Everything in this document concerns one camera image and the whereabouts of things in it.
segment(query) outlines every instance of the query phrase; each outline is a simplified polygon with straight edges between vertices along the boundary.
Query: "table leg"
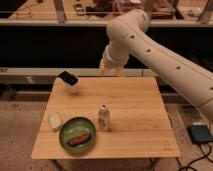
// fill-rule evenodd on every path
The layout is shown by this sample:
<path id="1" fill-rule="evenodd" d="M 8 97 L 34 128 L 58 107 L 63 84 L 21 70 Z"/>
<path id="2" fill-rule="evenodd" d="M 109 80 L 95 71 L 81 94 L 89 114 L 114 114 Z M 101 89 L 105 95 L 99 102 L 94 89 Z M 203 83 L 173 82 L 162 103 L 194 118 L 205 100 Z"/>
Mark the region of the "table leg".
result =
<path id="1" fill-rule="evenodd" d="M 56 170 L 58 170 L 58 171 L 66 171 L 61 165 L 60 165 L 60 163 L 57 161 L 57 160 L 55 160 L 55 159 L 50 159 L 49 160 L 51 163 L 52 163 L 52 165 L 56 168 Z"/>
<path id="2" fill-rule="evenodd" d="M 154 168 L 157 165 L 157 163 L 160 161 L 160 158 L 154 158 L 153 160 L 152 159 L 149 159 L 149 160 L 150 160 L 151 164 L 147 169 L 154 171 Z"/>

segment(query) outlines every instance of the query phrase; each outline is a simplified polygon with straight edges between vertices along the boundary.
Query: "green plate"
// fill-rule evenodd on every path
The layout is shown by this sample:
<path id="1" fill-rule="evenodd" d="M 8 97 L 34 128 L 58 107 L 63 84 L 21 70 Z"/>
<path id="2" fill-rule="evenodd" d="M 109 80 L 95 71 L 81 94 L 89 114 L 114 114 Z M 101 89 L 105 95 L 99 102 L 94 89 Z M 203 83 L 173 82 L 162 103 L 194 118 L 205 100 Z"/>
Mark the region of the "green plate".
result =
<path id="1" fill-rule="evenodd" d="M 76 117 L 67 121 L 59 134 L 59 141 L 62 147 L 69 153 L 82 153 L 88 151 L 95 142 L 95 126 L 94 124 L 87 118 L 84 117 Z M 84 134 L 90 134 L 91 138 L 77 146 L 71 146 L 68 144 L 69 140 Z"/>

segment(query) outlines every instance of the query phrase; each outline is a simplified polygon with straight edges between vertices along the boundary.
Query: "black box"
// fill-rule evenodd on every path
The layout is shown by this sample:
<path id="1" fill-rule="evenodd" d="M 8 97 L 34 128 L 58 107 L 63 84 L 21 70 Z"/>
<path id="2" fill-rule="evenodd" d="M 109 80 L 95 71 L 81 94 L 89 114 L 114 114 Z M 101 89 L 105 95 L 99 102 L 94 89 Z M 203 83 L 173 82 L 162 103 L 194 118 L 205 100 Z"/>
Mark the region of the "black box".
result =
<path id="1" fill-rule="evenodd" d="M 187 130 L 193 144 L 213 142 L 213 136 L 206 125 L 191 125 Z"/>

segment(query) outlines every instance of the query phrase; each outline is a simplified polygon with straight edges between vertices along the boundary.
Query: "cable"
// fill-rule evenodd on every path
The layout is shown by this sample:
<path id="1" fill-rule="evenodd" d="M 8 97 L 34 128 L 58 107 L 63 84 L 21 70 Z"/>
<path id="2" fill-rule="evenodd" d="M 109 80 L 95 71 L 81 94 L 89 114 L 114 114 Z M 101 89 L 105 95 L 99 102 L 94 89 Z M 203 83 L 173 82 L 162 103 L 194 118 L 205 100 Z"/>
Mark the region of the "cable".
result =
<path id="1" fill-rule="evenodd" d="M 23 8 L 21 8 L 21 9 L 19 9 L 19 10 L 17 10 L 16 12 L 15 12 L 15 14 L 16 14 L 16 19 L 24 19 L 24 18 L 32 18 L 33 17 L 33 13 L 32 13 L 32 11 L 31 11 L 31 9 L 30 9 L 30 7 L 33 7 L 33 6 L 36 6 L 36 5 L 38 5 L 38 4 L 40 4 L 41 2 L 35 2 L 35 3 L 33 3 L 33 4 L 31 4 L 31 5 L 28 5 L 28 6 L 26 6 L 26 7 L 23 7 Z"/>
<path id="2" fill-rule="evenodd" d="M 203 155 L 205 155 L 205 152 L 203 151 L 202 146 L 201 146 L 201 145 L 198 145 L 198 146 L 199 146 L 200 150 L 202 151 Z M 213 163 L 213 160 L 210 159 L 208 156 L 206 156 L 206 159 L 207 159 L 209 162 Z"/>
<path id="3" fill-rule="evenodd" d="M 207 154 L 205 154 L 205 153 L 203 152 L 204 155 L 203 155 L 202 157 L 199 157 L 199 158 L 197 158 L 197 159 L 192 160 L 191 162 L 189 162 L 189 164 L 188 164 L 187 166 L 184 166 L 184 167 L 179 168 L 178 171 L 187 171 L 188 169 L 191 169 L 191 170 L 193 170 L 193 171 L 197 171 L 195 168 L 191 167 L 191 165 L 192 165 L 193 163 L 199 161 L 199 160 L 202 160 L 202 159 L 207 158 L 207 157 L 211 154 L 211 152 L 212 152 L 212 146 L 209 146 L 209 152 L 208 152 Z"/>

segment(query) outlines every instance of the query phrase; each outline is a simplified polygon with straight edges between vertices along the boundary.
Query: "floor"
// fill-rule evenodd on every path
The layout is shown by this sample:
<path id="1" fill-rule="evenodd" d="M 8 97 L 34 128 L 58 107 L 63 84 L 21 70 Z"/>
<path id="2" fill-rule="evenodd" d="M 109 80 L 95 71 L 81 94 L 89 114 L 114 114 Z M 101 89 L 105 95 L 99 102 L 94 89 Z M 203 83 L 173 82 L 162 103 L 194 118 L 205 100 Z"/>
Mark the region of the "floor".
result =
<path id="1" fill-rule="evenodd" d="M 11 100 L 11 97 L 8 98 L 8 92 L 0 92 L 0 171 L 55 171 L 49 161 L 31 159 L 33 144 L 47 105 L 48 94 L 49 92 L 33 92 L 18 95 Z M 198 116 L 199 114 L 191 117 L 189 110 L 186 110 L 190 109 L 187 106 L 183 108 L 180 104 L 167 103 L 166 109 L 181 151 L 179 161 L 185 166 L 191 160 L 202 156 L 200 149 L 192 145 L 188 137 L 187 124 L 198 120 L 206 124 L 208 122 L 205 118 Z M 150 164 L 147 159 L 63 160 L 60 162 L 67 170 L 72 171 L 141 171 Z M 213 170 L 213 164 L 206 159 L 192 166 L 199 171 Z M 177 159 L 163 158 L 154 170 L 177 171 L 178 167 Z"/>

